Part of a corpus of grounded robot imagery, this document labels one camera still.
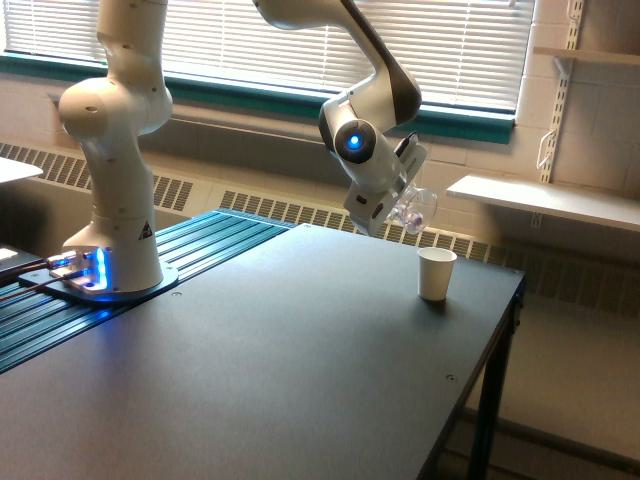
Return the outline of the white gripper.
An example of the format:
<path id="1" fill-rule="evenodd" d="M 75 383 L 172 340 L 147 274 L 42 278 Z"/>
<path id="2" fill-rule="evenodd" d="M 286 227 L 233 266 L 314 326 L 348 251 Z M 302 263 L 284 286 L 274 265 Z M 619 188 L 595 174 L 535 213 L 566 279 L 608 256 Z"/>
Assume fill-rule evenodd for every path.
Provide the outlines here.
<path id="1" fill-rule="evenodd" d="M 392 147 L 379 132 L 342 135 L 342 166 L 351 179 L 344 207 L 357 231 L 373 236 L 427 157 L 416 133 Z"/>

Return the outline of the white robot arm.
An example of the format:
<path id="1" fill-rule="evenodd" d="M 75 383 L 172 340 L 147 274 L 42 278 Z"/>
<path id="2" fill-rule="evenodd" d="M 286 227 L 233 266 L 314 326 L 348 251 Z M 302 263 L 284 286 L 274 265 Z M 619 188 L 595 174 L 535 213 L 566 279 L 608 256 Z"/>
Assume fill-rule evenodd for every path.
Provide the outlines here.
<path id="1" fill-rule="evenodd" d="M 321 107 L 319 129 L 350 177 L 345 200 L 363 234 L 375 234 L 406 198 L 427 151 L 416 135 L 392 145 L 388 130 L 412 120 L 422 96 L 412 74 L 392 55 L 351 1 L 259 1 L 264 20 L 284 30 L 339 27 L 350 34 L 373 73 Z M 65 247 L 81 255 L 59 274 L 83 293 L 121 296 L 164 279 L 155 239 L 153 175 L 138 139 L 169 118 L 172 98 L 162 70 L 167 14 L 163 1 L 103 1 L 97 38 L 108 72 L 66 89 L 59 101 L 65 131 L 81 146 L 90 172 L 90 222 Z"/>

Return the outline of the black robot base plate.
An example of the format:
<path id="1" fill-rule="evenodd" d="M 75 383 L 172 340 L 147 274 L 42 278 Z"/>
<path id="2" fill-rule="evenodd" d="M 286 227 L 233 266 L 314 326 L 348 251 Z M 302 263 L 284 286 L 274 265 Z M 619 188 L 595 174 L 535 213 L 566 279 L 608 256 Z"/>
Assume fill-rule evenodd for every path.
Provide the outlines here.
<path id="1" fill-rule="evenodd" d="M 127 305 L 136 304 L 153 298 L 178 284 L 178 270 L 168 263 L 161 264 L 163 280 L 154 287 L 136 292 L 115 292 L 89 294 L 69 286 L 68 282 L 62 282 L 49 274 L 47 269 L 39 269 L 24 273 L 17 277 L 21 286 L 43 285 L 45 293 L 56 298 L 68 301 L 80 302 L 90 305 Z"/>

